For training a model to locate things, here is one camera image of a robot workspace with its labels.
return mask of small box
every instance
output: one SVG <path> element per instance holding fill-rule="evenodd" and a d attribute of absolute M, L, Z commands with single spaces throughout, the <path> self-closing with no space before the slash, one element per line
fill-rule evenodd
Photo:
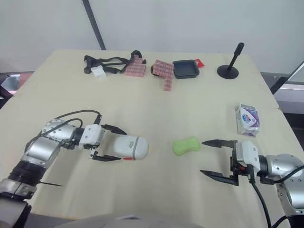
<path fill-rule="evenodd" d="M 239 134 L 256 136 L 260 128 L 260 120 L 258 118 L 255 107 L 240 104 L 236 107 L 237 114 L 237 132 Z"/>

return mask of black stand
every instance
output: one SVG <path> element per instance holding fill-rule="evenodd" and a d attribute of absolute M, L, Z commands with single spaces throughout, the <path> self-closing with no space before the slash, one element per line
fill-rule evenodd
<path fill-rule="evenodd" d="M 238 70 L 233 67 L 234 62 L 236 61 L 237 57 L 241 54 L 243 50 L 244 43 L 239 43 L 237 49 L 234 52 L 234 56 L 228 65 L 222 65 L 218 67 L 218 75 L 225 78 L 225 79 L 234 79 L 238 76 Z"/>

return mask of wooden table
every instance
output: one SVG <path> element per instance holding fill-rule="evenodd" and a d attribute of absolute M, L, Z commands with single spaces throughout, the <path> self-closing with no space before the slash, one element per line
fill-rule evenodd
<path fill-rule="evenodd" d="M 102 113 L 111 124 L 149 143 L 146 158 L 101 162 L 90 151 L 62 150 L 30 201 L 32 212 L 81 219 L 112 212 L 158 212 L 192 221 L 206 228 L 266 227 L 258 197 L 246 177 L 240 186 L 219 183 L 200 169 L 230 174 L 231 150 L 202 146 L 198 152 L 176 156 L 172 141 L 197 136 L 200 140 L 250 139 L 263 155 L 289 153 L 304 161 L 303 150 L 252 59 L 241 55 L 239 76 L 226 80 L 216 73 L 232 55 L 145 53 L 144 78 L 111 75 L 98 82 L 86 75 L 84 55 L 125 57 L 131 52 L 59 50 L 31 76 L 0 110 L 0 178 L 6 178 L 23 154 L 26 142 L 54 117 L 80 109 Z M 164 79 L 150 73 L 156 59 L 172 62 L 201 59 L 206 65 L 193 79 L 174 79 L 163 91 Z M 237 134 L 235 106 L 255 106 L 261 128 L 256 138 Z M 79 114 L 85 125 L 93 114 Z M 99 151 L 110 150 L 104 143 Z M 284 213 L 274 186 L 260 188 L 272 223 Z M 288 227 L 284 222 L 281 227 Z"/>

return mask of green sponge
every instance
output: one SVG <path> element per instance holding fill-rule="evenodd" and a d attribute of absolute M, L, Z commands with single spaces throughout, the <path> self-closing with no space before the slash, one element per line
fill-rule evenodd
<path fill-rule="evenodd" d="M 200 149 L 200 142 L 195 136 L 191 136 L 184 140 L 174 140 L 172 149 L 176 155 L 180 156 L 188 151 L 198 151 Z"/>

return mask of black cable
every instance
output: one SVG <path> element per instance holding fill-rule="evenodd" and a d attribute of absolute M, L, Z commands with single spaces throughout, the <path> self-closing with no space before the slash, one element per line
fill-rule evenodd
<path fill-rule="evenodd" d="M 64 126 L 64 125 L 66 125 L 67 123 L 69 123 L 69 122 L 71 122 L 71 121 L 75 121 L 75 120 L 78 120 L 78 121 L 80 122 L 80 127 L 82 127 L 82 125 L 83 125 L 82 119 L 73 118 L 73 119 L 67 120 L 67 121 L 65 121 L 65 122 L 63 122 L 63 123 L 61 123 L 61 124 L 59 124 L 58 126 L 52 128 L 51 130 L 48 130 L 48 131 L 43 132 L 43 133 L 39 133 L 37 136 L 35 136 L 34 138 L 32 138 L 32 139 L 26 144 L 25 149 L 24 149 L 24 152 L 27 151 L 28 147 L 29 147 L 29 146 L 32 144 L 32 142 L 35 141 L 37 138 L 39 138 L 39 137 L 41 137 L 41 136 L 44 136 L 44 135 L 47 135 L 47 134 L 51 133 L 52 131 L 54 131 L 54 130 L 56 130 L 56 129 L 58 129 L 58 128 Z"/>
<path fill-rule="evenodd" d="M 286 215 L 282 216 L 277 220 L 277 222 L 275 222 L 275 224 L 271 228 L 277 228 L 281 224 L 281 222 L 283 222 L 286 218 Z"/>
<path fill-rule="evenodd" d="M 290 174 L 286 175 L 282 179 L 279 179 L 277 181 L 275 180 L 275 184 L 284 182 L 285 180 L 287 180 L 288 178 L 290 178 L 292 175 L 294 175 L 296 172 L 299 172 L 302 169 L 304 169 L 304 165 L 296 168 L 294 171 L 292 171 Z"/>
<path fill-rule="evenodd" d="M 267 220 L 267 226 L 268 228 L 271 228 L 271 221 L 270 221 L 270 216 L 269 216 L 269 213 L 268 213 L 268 209 L 267 209 L 267 206 L 265 204 L 265 201 L 263 199 L 263 196 L 262 194 L 260 193 L 259 189 L 257 188 L 256 184 L 255 183 L 251 183 L 252 187 L 254 188 L 254 190 L 256 191 L 260 201 L 261 201 L 261 204 L 263 206 L 263 209 L 264 209 L 264 213 L 265 213 L 265 217 L 266 217 L 266 220 Z"/>
<path fill-rule="evenodd" d="M 79 110 L 79 111 L 63 114 L 63 115 L 57 116 L 55 119 L 60 119 L 62 117 L 65 117 L 65 116 L 68 116 L 68 115 L 77 114 L 77 113 L 96 113 L 97 117 L 96 117 L 96 119 L 94 121 L 94 124 L 100 124 L 100 120 L 101 120 L 101 117 L 102 117 L 101 114 L 100 114 L 100 112 L 95 111 L 95 110 L 91 110 L 91 109 Z"/>

